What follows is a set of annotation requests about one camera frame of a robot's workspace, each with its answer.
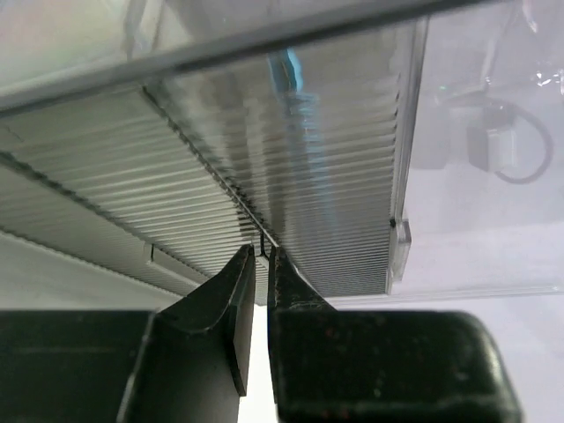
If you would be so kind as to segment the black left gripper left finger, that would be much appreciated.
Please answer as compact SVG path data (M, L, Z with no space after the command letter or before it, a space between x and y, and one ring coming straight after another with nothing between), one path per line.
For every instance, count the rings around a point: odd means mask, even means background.
M248 392L255 288L255 251L244 245L174 304L139 309L140 341L117 421L237 421Z

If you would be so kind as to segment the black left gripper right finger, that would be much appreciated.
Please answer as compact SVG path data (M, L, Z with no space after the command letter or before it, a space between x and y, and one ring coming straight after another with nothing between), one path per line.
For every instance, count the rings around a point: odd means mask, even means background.
M272 248L268 351L280 422L342 422L344 356L334 338L337 311Z

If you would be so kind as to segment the clear plastic drawer organizer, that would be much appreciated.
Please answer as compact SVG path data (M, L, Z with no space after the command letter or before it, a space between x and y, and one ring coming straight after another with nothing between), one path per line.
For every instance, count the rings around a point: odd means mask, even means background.
M337 222L309 237L268 55L291 48ZM470 165L510 128L517 163ZM1 229L185 294L271 247L343 308L563 290L560 1L4 1Z

